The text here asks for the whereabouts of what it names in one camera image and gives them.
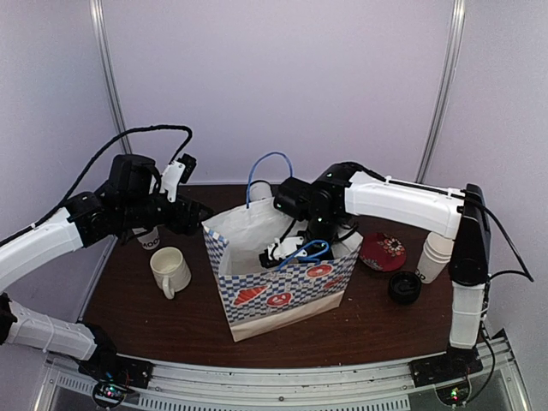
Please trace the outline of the blue checkered paper bag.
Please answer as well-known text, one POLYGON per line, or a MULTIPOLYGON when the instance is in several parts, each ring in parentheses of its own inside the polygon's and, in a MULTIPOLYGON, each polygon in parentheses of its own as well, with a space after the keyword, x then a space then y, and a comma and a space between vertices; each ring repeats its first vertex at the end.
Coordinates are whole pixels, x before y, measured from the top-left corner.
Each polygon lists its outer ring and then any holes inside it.
POLYGON ((237 206, 202 223, 206 251, 234 341, 292 325, 339 307, 362 237, 351 218, 333 242, 308 241, 307 221, 276 210, 271 198, 237 206), (303 236, 304 245, 280 265, 259 255, 276 238, 303 236))

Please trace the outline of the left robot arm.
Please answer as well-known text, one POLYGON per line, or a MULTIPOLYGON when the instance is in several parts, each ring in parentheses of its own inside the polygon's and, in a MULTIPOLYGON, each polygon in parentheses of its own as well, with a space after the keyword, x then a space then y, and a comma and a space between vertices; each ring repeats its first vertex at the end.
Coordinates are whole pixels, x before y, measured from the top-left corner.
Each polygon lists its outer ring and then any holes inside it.
MULTIPOLYGON (((146 242, 164 226, 174 234, 192 235, 212 215, 211 208, 178 193, 196 166, 184 154, 158 171, 141 155, 115 156, 108 180, 94 192, 62 201, 43 223, 1 246, 1 288, 67 253, 115 236, 146 242)), ((105 380, 118 378, 122 359, 109 351, 110 341, 83 324, 36 313, 1 294, 1 341, 88 360, 105 380)))

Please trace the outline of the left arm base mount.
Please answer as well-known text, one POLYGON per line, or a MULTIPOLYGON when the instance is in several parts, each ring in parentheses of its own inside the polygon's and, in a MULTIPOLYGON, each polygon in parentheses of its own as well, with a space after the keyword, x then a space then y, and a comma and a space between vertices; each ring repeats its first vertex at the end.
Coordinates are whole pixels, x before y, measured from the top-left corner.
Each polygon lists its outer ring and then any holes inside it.
POLYGON ((76 360, 78 371, 96 381, 114 383, 124 388, 146 389, 152 377, 154 365, 150 361, 137 360, 119 354, 106 354, 101 358, 76 360))

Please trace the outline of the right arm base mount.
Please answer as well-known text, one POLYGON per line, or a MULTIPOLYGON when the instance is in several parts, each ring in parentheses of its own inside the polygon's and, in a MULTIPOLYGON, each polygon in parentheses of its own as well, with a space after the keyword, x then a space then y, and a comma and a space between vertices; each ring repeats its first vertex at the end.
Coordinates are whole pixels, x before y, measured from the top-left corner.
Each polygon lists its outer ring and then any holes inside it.
POLYGON ((465 379, 473 373, 483 370, 483 363, 478 355, 465 359, 451 357, 448 353, 438 354, 409 363, 411 376, 416 388, 446 383, 456 379, 465 379))

